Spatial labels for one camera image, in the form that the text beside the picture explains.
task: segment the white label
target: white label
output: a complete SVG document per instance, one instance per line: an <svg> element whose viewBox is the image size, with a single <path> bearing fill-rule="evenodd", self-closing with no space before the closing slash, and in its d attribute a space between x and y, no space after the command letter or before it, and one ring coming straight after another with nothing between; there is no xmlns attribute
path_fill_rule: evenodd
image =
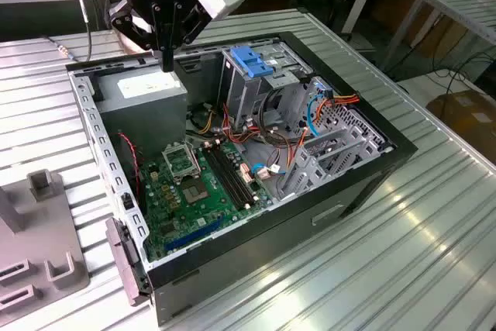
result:
<svg viewBox="0 0 496 331"><path fill-rule="evenodd" d="M455 97L455 100L457 100L458 103L465 108L474 104L474 102L472 102L472 100L470 100L467 96L458 96Z"/></svg>
<svg viewBox="0 0 496 331"><path fill-rule="evenodd" d="M480 123L491 123L492 122L491 118L489 118L488 116L486 116L483 112L473 112L472 115Z"/></svg>
<svg viewBox="0 0 496 331"><path fill-rule="evenodd" d="M179 88L181 85L176 81L171 73L156 71L151 74L137 77L124 78L117 83L124 98L146 95L166 89Z"/></svg>
<svg viewBox="0 0 496 331"><path fill-rule="evenodd" d="M84 6L84 0L79 0L79 6L81 7L81 12L83 12L84 23L88 23L88 14L86 13L86 7Z"/></svg>

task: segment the green circuit board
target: green circuit board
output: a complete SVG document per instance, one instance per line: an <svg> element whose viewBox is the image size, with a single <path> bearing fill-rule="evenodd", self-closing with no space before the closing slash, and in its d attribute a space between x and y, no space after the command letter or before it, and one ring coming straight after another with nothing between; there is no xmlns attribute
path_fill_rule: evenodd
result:
<svg viewBox="0 0 496 331"><path fill-rule="evenodd" d="M231 143L221 145L220 150L232 161L233 169L243 162ZM150 231L144 246L150 261L165 257L272 204L271 196L255 180L249 185L255 202L249 209L237 208L205 159L204 152L201 148L193 150L201 169L199 177L185 178L180 184L174 183L163 157L140 168L146 192L144 216Z"/></svg>

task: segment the blue pcie slot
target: blue pcie slot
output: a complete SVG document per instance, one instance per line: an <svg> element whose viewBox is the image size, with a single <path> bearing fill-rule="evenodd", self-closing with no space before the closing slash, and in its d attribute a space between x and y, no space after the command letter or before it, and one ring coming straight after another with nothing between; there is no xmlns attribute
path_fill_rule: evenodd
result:
<svg viewBox="0 0 496 331"><path fill-rule="evenodd" d="M193 233L189 233L187 236L182 236L181 238L177 238L172 242L165 243L165 250L170 251L175 248L179 248L185 246L198 238L206 236L209 233L216 231L222 223L222 217L218 218L214 222L210 222L208 225L203 226L202 228L195 230Z"/></svg>

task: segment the metal case frame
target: metal case frame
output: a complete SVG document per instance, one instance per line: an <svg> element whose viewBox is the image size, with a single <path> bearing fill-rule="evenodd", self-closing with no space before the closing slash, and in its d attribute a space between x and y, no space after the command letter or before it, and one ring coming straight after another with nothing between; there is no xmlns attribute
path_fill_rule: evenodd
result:
<svg viewBox="0 0 496 331"><path fill-rule="evenodd" d="M279 38L286 43L317 75L331 81L341 95L356 93L293 34L276 33L250 40L270 38ZM195 49L225 47L246 42L246 39L189 47L188 55L194 54ZM67 66L86 133L107 185L108 195L126 217L128 229L133 237L146 236L147 227L140 221L141 214L134 197L131 197L131 208L126 208L121 198L125 193L128 197L132 193L108 140L105 127L92 104L88 77L95 72L95 68L103 64L111 70L123 68L127 64L132 66L139 59L145 58L151 59L150 55L144 54ZM328 227L340 216L358 209L379 185L417 150L415 145L366 101L360 100L355 104L355 109L388 139L394 149L359 168L348 170L322 187L298 197L286 198L283 208L259 214L249 223L239 225L213 240L206 240L194 249L181 255L171 255L173 260L165 264L146 268L148 281L153 289L153 303L159 325L280 256Z"/></svg>

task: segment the ram slot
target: ram slot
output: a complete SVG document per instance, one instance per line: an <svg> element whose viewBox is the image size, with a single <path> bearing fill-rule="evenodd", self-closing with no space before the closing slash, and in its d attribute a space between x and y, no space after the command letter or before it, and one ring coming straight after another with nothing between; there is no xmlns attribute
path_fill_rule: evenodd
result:
<svg viewBox="0 0 496 331"><path fill-rule="evenodd" d="M246 205L253 204L251 190L241 181L231 162L221 150L208 150L205 158L236 209L242 210Z"/></svg>

